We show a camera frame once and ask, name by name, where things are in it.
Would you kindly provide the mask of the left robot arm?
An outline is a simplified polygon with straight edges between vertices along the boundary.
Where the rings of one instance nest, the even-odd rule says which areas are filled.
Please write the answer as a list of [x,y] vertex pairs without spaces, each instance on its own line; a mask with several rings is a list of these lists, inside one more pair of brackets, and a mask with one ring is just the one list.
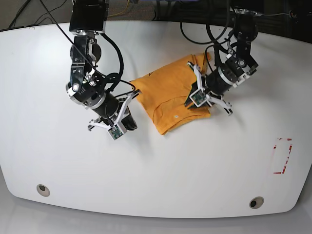
[[256,11],[235,7],[228,0],[224,26],[224,29],[230,28],[227,37],[220,41],[225,30],[214,37],[210,23],[206,24],[210,41],[205,44],[208,49],[214,50],[214,66],[210,64],[207,53],[204,53],[204,64],[208,66],[209,74],[195,63],[187,63],[196,80],[184,103],[185,107],[197,109],[219,105],[227,114],[233,113],[231,104],[224,99],[224,94],[249,79],[258,67],[251,55],[251,43],[258,35],[258,27],[254,20],[257,15]]

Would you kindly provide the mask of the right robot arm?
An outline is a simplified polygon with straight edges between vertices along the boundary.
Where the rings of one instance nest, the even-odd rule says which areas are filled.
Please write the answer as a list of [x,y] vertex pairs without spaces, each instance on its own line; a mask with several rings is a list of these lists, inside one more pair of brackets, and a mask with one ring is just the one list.
[[[134,131],[137,124],[129,104],[140,90],[130,82],[122,80],[124,60],[116,43],[105,34],[109,2],[107,0],[75,0],[69,25],[74,34],[70,40],[72,60],[70,81],[66,85],[69,98],[94,111],[98,118],[91,120],[88,130],[103,128],[117,139],[127,131]],[[116,51],[119,71],[103,74],[97,63],[101,58],[101,47],[96,36],[103,37]]]

